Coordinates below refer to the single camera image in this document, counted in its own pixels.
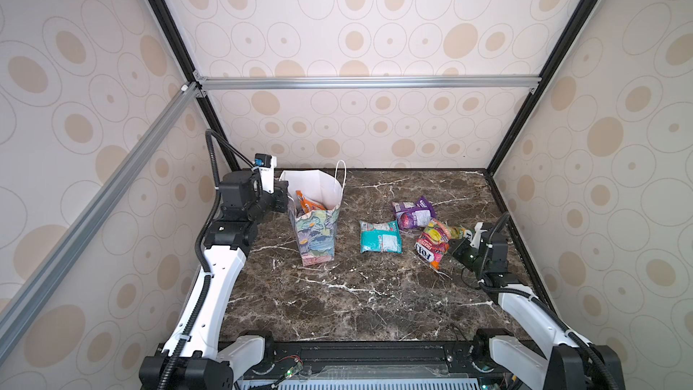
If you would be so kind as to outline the orange Fox's snack packet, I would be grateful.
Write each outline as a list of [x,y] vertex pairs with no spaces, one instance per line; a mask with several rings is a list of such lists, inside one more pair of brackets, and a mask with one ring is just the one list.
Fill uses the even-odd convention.
[[326,211],[327,208],[317,200],[312,200],[301,191],[296,191],[296,196],[303,214],[309,214],[312,211]]

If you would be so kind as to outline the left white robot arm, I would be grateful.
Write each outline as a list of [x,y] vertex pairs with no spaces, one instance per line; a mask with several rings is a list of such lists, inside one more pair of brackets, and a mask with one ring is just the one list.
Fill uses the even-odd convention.
[[269,335],[242,335],[227,348],[219,336],[263,217],[287,211],[288,184],[256,167],[225,175],[216,192],[196,244],[200,272],[173,334],[140,367],[144,389],[236,389],[249,369],[272,362]]

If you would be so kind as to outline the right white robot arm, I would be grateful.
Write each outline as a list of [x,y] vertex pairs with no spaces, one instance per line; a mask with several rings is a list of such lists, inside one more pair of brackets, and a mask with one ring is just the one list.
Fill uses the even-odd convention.
[[469,352],[472,365],[489,373],[502,367],[530,389],[624,389],[619,355],[573,330],[528,285],[509,271],[506,236],[477,229],[474,238],[451,240],[452,256],[474,274],[478,288],[510,314],[539,352],[507,330],[481,329]]

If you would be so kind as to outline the white patterned paper bag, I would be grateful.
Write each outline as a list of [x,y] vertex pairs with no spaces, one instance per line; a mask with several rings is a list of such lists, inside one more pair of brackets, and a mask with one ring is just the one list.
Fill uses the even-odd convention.
[[[302,265],[310,267],[332,261],[335,256],[337,220],[346,185],[347,165],[337,162],[335,173],[320,170],[284,171],[281,181],[289,183],[288,214],[292,224]],[[303,214],[296,196],[301,191],[322,203],[326,211]]]

